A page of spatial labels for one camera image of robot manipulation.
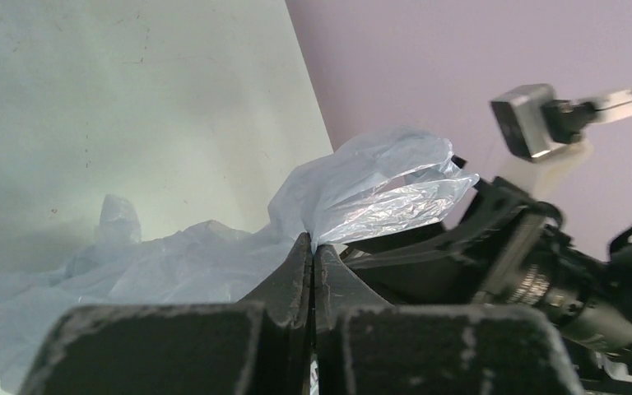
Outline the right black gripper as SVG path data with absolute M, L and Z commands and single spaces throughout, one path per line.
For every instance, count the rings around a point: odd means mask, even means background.
M 632 355 L 632 226 L 600 261 L 578 251 L 554 205 L 497 178 L 481 181 L 461 223 L 353 243 L 344 263 L 394 304 L 522 304 L 561 335 Z

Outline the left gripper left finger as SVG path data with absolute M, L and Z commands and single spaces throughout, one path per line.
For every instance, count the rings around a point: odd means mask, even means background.
M 44 339 L 22 394 L 306 394 L 310 238 L 233 304 L 85 305 Z

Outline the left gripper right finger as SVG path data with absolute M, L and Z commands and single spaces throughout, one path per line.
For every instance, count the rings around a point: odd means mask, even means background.
M 559 333 L 523 306 L 393 305 L 314 256 L 322 394 L 580 394 Z

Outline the light blue plastic trash bag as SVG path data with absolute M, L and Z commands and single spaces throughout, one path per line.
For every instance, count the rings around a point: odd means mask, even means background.
M 51 272 L 0 272 L 1 389 L 17 391 L 69 309 L 232 303 L 274 272 L 302 233 L 317 248 L 442 221 L 479 179 L 452 157 L 449 140 L 420 129 L 360 134 L 296 167 L 254 233 L 209 220 L 144 241 L 133 204 L 107 196 L 93 245 Z

